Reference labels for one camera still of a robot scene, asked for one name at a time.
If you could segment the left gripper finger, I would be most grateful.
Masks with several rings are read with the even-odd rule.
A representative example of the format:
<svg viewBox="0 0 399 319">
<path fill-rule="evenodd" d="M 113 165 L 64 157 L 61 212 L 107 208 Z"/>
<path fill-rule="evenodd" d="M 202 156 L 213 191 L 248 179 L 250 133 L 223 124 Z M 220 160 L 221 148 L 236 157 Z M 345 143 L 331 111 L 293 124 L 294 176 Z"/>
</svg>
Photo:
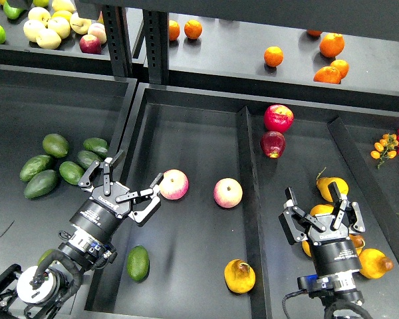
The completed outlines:
<svg viewBox="0 0 399 319">
<path fill-rule="evenodd" d="M 102 170 L 102 189 L 104 195 L 111 195 L 111 183 L 113 169 L 122 161 L 124 150 L 120 150 L 113 158 L 106 158 L 104 161 L 93 161 L 78 181 L 78 186 L 85 191 L 93 192 L 91 177 L 99 169 Z"/>
<path fill-rule="evenodd" d="M 163 173 L 159 173 L 153 182 L 150 184 L 149 188 L 141 190 L 128 192 L 124 195 L 119 195 L 115 198 L 117 204 L 129 202 L 131 208 L 126 209 L 122 213 L 116 213 L 117 219 L 131 218 L 139 227 L 144 226 L 144 224 L 149 220 L 149 218 L 160 208 L 161 199 L 160 186 L 164 178 Z M 142 210 L 133 210 L 133 206 L 147 201 L 148 204 Z"/>
</svg>

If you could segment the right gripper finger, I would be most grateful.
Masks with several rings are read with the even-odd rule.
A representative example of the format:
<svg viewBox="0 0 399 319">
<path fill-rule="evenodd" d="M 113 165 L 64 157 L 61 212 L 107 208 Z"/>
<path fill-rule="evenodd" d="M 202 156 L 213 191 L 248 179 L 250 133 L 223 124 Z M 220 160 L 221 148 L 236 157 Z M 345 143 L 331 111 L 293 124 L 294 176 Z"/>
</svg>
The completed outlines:
<svg viewBox="0 0 399 319">
<path fill-rule="evenodd" d="M 283 212 L 279 215 L 279 222 L 290 245 L 307 240 L 311 229 L 319 233 L 326 231 L 326 227 L 316 217 L 299 207 L 292 187 L 285 189 L 285 197 L 287 200 L 283 205 Z"/>
<path fill-rule="evenodd" d="M 350 233 L 364 233 L 365 225 L 359 204 L 351 202 L 347 194 L 341 193 L 335 181 L 329 184 L 328 189 L 334 203 L 330 230 L 338 231 L 344 225 Z"/>
</svg>

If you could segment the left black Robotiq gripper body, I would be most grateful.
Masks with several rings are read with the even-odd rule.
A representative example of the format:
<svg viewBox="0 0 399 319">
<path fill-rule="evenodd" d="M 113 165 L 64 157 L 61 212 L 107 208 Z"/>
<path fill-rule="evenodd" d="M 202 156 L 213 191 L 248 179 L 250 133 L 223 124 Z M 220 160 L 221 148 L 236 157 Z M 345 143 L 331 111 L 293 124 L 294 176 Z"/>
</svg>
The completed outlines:
<svg viewBox="0 0 399 319">
<path fill-rule="evenodd" d="M 110 195 L 104 194 L 103 186 L 94 188 L 91 196 L 72 216 L 70 223 L 103 244 L 109 242 L 123 221 L 117 215 L 123 215 L 132 208 L 128 202 L 117 203 L 115 199 L 129 190 L 119 182 L 111 185 Z"/>
</svg>

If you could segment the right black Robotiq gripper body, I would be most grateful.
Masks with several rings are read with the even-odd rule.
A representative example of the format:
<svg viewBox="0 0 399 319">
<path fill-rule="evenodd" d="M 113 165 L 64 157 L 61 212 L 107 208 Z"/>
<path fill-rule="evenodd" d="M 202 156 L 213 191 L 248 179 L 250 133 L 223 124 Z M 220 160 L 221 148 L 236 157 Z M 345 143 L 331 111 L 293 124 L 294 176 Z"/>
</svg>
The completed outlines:
<svg viewBox="0 0 399 319">
<path fill-rule="evenodd" d="M 357 272 L 361 269 L 356 248 L 349 237 L 350 229 L 346 217 L 338 229 L 333 227 L 336 220 L 330 213 L 315 215 L 322 227 L 310 226 L 307 231 L 311 257 L 318 276 L 332 276 L 341 272 Z"/>
</svg>

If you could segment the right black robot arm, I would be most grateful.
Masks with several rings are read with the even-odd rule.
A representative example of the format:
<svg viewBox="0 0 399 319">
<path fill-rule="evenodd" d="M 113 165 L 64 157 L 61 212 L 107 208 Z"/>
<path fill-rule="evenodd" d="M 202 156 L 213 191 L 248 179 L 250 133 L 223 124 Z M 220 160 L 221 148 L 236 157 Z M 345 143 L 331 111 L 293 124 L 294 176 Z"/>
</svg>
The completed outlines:
<svg viewBox="0 0 399 319">
<path fill-rule="evenodd" d="M 285 190 L 287 201 L 279 221 L 290 245 L 309 244 L 315 274 L 297 279 L 298 291 L 285 295 L 282 307 L 289 318 L 286 301 L 307 294 L 319 298 L 324 318 L 336 318 L 338 310 L 350 310 L 354 318 L 370 318 L 362 307 L 364 297 L 356 287 L 353 274 L 362 268 L 351 235 L 365 232 L 357 202 L 349 201 L 335 182 L 328 189 L 334 206 L 330 213 L 312 216 L 303 211 L 292 187 Z"/>
</svg>

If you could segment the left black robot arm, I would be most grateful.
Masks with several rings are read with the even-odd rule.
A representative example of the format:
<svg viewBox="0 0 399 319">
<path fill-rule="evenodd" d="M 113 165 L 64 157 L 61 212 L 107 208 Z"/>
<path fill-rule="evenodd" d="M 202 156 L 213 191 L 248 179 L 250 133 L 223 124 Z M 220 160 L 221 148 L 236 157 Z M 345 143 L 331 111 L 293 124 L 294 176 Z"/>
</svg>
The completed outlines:
<svg viewBox="0 0 399 319">
<path fill-rule="evenodd" d="M 0 275 L 0 318 L 12 318 L 9 308 L 16 299 L 26 305 L 24 317 L 54 318 L 79 291 L 86 272 L 114 262 L 111 240 L 122 222 L 131 218 L 142 226 L 158 210 L 163 173 L 148 188 L 131 191 L 112 179 L 124 154 L 121 150 L 113 158 L 94 161 L 85 171 L 78 186 L 90 196 L 70 219 L 75 231 L 59 248 L 37 266 L 22 270 L 13 264 Z"/>
</svg>

